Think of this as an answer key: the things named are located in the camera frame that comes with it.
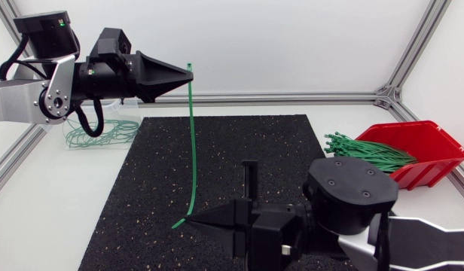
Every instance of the green zip tie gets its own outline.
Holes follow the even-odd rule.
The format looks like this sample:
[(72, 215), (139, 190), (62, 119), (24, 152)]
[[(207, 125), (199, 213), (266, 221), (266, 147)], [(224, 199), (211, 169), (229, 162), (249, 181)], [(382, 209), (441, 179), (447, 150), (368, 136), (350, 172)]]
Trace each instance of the green zip tie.
[[(187, 64), (187, 70), (192, 72), (192, 63)], [(192, 82), (188, 82), (188, 108), (190, 110), (190, 133), (192, 141), (192, 197), (190, 199), (190, 206), (188, 206), (187, 215), (191, 215), (194, 210), (195, 204), (195, 193), (197, 192), (197, 154), (195, 146), (195, 125), (194, 125), (194, 107), (192, 105)], [(182, 223), (185, 218), (182, 218), (177, 223), (173, 224), (172, 229), (176, 229)]]
[(357, 157), (374, 164), (383, 172), (394, 172), (407, 164), (417, 163), (417, 159), (407, 152), (383, 143), (354, 140), (339, 132), (325, 137), (331, 140), (326, 142), (326, 153), (334, 153), (335, 157)]

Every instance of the red storage bin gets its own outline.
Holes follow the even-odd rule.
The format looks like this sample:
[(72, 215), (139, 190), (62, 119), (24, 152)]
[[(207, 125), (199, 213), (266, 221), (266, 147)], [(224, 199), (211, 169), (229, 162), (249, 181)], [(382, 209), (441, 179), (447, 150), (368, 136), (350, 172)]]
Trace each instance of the red storage bin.
[(432, 187), (464, 161), (464, 148), (429, 120), (376, 124), (356, 140), (388, 144), (416, 157), (418, 163), (389, 176), (408, 190), (420, 185)]

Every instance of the black rubber mat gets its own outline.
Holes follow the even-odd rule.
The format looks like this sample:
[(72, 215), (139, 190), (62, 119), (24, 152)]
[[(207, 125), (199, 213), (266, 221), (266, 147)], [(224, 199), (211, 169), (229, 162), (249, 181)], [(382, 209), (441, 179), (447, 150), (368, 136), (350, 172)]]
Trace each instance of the black rubber mat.
[[(305, 115), (196, 117), (194, 212), (243, 195), (240, 161), (259, 160), (259, 200), (296, 203), (316, 158), (324, 157)], [(191, 140), (187, 117), (145, 118), (96, 225), (80, 270), (243, 270), (215, 241), (186, 224)], [(304, 256), (288, 270), (354, 270)]]

